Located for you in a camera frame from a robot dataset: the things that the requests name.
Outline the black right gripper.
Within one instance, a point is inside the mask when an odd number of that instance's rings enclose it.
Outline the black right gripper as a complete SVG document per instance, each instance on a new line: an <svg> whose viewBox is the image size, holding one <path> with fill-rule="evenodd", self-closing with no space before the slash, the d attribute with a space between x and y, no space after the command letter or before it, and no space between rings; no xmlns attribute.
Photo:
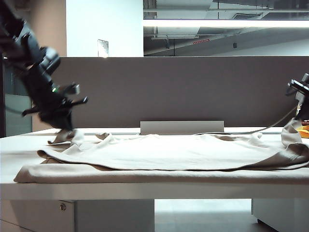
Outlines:
<svg viewBox="0 0 309 232"><path fill-rule="evenodd" d="M307 81L297 81L292 79L289 83L289 90L296 93L295 99L299 104L296 111L296 120L306 121L309 119L309 102L304 101L305 97L309 94L309 83Z"/></svg>

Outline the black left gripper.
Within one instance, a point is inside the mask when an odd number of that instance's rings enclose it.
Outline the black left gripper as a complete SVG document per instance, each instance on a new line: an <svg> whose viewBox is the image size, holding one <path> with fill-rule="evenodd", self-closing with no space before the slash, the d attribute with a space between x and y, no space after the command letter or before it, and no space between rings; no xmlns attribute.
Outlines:
<svg viewBox="0 0 309 232"><path fill-rule="evenodd" d="M64 98L56 105L48 105L43 108L34 106L30 109L26 109L22 112L22 116L38 113L40 120L53 128L72 131L71 109L77 105L86 104L87 102L88 97L84 97L77 101Z"/></svg>

